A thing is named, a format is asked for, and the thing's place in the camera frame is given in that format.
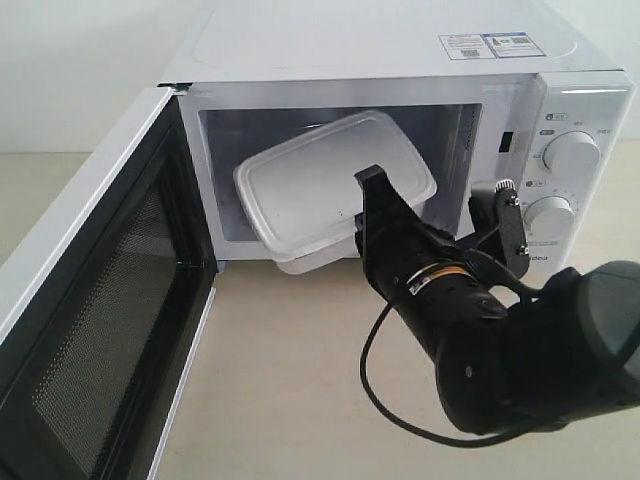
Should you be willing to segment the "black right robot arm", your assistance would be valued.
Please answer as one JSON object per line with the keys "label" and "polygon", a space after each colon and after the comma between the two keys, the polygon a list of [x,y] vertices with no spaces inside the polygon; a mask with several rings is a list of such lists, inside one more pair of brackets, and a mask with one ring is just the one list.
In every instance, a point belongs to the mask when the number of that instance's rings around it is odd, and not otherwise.
{"label": "black right robot arm", "polygon": [[435,370],[454,439],[390,410],[396,426],[462,449],[634,408],[639,403],[639,266],[572,267],[533,288],[520,199],[508,179],[473,189],[473,232],[424,222],[372,165],[355,176],[363,210],[355,243],[370,286]]}

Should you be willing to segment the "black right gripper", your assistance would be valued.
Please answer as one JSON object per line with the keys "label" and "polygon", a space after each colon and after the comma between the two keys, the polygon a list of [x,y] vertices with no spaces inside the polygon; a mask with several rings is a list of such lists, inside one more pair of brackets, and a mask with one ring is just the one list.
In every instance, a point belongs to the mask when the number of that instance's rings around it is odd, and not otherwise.
{"label": "black right gripper", "polygon": [[417,340],[496,340],[506,308],[466,252],[420,217],[374,164],[354,175],[362,193],[355,243],[366,280],[386,302],[368,334],[396,312]]}

